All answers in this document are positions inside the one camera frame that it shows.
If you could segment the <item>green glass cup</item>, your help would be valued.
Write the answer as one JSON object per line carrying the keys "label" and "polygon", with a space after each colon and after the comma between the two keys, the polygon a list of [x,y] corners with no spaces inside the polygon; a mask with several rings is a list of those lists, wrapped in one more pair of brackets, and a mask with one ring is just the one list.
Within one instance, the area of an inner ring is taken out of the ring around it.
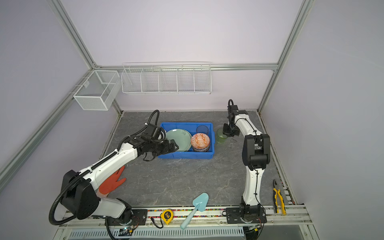
{"label": "green glass cup", "polygon": [[223,128],[219,128],[216,131],[216,142],[218,144],[223,144],[227,138],[228,138],[228,136],[224,134]]}

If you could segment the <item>green rimmed bottom plate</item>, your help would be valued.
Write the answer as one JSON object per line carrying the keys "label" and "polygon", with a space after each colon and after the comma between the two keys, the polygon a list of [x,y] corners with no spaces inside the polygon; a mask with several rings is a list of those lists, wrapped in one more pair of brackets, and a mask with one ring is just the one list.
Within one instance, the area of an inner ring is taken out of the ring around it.
{"label": "green rimmed bottom plate", "polygon": [[166,138],[168,140],[174,140],[178,145],[178,152],[187,152],[192,147],[191,138],[192,135],[183,129],[172,129],[166,132]]}

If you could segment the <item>orange patterned bowl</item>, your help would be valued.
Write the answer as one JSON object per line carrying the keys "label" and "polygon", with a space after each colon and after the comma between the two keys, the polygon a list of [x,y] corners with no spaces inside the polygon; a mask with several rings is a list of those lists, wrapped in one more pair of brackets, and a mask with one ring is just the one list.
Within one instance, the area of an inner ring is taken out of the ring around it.
{"label": "orange patterned bowl", "polygon": [[191,145],[195,152],[207,152],[211,146],[211,139],[207,134],[197,133],[191,137]]}

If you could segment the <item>amber glass cup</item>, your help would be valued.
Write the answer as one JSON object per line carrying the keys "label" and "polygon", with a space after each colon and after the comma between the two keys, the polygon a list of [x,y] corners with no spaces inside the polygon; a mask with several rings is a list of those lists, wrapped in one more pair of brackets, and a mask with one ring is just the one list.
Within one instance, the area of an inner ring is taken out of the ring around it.
{"label": "amber glass cup", "polygon": [[196,128],[196,133],[197,134],[205,134],[205,135],[208,135],[208,133],[209,133],[209,128],[208,128],[208,126],[206,126],[206,125],[200,125],[200,126],[198,126],[197,128]]}

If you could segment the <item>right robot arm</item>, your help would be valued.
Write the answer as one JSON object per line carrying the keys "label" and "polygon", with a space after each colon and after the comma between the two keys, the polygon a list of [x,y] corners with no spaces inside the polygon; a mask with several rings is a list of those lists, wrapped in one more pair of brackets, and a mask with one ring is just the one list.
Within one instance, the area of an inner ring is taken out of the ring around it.
{"label": "right robot arm", "polygon": [[233,100],[228,101],[228,122],[223,126],[227,137],[244,137],[242,161],[246,167],[246,184],[240,203],[241,220],[256,218],[266,222],[266,211],[261,204],[261,182],[265,169],[271,161],[270,136],[263,134],[252,123],[245,110],[239,110]]}

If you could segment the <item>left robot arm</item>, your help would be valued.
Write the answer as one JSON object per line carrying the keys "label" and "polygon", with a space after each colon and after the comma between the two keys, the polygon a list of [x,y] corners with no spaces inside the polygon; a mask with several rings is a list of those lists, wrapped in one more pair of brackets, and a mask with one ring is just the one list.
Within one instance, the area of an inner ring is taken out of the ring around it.
{"label": "left robot arm", "polygon": [[150,121],[138,132],[125,137],[110,154],[78,172],[68,171],[62,182],[61,191],[49,211],[51,225],[63,225],[73,219],[83,220],[91,216],[115,219],[121,225],[129,224],[134,213],[131,205],[121,199],[99,197],[97,190],[113,174],[127,163],[148,154],[155,159],[161,155],[174,153],[178,145],[166,139],[165,130],[158,126],[160,111],[151,113]]}

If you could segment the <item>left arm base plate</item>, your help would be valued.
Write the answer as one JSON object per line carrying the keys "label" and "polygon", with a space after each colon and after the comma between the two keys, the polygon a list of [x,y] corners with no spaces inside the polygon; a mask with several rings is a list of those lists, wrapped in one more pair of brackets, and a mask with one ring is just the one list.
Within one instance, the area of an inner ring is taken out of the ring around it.
{"label": "left arm base plate", "polygon": [[147,209],[133,209],[131,219],[126,223],[120,223],[117,219],[107,217],[109,226],[144,226],[147,221],[148,210]]}

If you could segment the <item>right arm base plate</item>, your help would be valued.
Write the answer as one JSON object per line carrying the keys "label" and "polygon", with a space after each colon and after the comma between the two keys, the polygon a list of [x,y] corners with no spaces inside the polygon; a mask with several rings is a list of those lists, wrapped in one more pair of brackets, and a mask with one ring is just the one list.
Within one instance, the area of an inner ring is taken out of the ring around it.
{"label": "right arm base plate", "polygon": [[241,209],[240,207],[226,208],[224,210],[228,224],[264,224],[267,215],[261,206],[251,206]]}

